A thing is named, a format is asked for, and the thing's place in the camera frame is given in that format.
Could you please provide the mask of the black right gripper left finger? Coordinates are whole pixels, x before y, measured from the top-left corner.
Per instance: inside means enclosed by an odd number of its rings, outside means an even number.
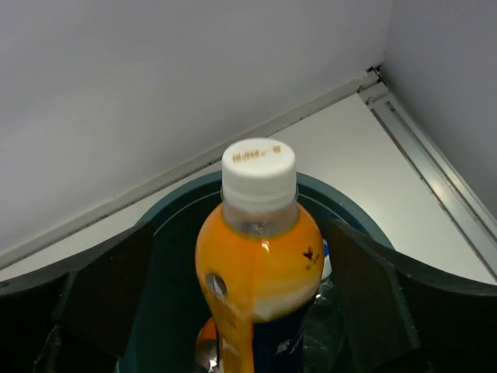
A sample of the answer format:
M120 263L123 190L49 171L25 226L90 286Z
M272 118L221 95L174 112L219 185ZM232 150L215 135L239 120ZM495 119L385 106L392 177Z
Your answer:
M3 372L114 372L153 250L140 223L83 252L1 282Z

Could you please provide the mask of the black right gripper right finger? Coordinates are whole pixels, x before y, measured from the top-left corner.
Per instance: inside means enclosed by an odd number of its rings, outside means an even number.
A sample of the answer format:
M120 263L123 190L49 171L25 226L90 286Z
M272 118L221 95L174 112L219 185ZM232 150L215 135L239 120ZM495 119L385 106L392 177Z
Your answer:
M390 249L337 220L325 238L358 372L494 372L496 287Z

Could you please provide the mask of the clear crushed water bottle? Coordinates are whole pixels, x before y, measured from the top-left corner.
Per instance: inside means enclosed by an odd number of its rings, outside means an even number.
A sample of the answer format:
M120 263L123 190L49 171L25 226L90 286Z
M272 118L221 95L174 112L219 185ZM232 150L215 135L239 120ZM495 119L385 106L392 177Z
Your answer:
M305 323L305 372L331 372L346 338L339 307L339 293L334 283L328 243L325 239L323 247L325 259L321 283Z

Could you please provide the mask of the yellow blue milk tea bottle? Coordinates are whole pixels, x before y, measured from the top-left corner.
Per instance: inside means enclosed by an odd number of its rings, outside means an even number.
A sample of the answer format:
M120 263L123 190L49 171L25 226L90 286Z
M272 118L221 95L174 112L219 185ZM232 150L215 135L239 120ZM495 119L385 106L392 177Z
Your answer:
M304 324L324 266L323 239L297 199L296 156L272 138L230 145L221 203L196 241L195 268L224 372L302 372Z

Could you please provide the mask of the teal plastic bin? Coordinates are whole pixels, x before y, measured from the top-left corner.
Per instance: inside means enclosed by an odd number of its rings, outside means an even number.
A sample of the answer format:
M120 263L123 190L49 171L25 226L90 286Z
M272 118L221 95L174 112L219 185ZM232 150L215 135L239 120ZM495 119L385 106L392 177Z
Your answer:
M299 175L297 199L322 239L325 226L337 220L388 244L364 210L323 182ZM175 190L145 214L154 231L153 253L130 342L116 366L119 372L224 372L216 326L195 268L200 229L221 201L221 176L211 173Z

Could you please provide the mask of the grey right side rail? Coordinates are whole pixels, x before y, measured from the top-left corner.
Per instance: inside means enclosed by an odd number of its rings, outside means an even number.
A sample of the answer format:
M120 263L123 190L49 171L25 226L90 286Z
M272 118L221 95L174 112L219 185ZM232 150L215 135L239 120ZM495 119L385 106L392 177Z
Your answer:
M357 93L419 174L473 252L496 277L496 220L383 82Z

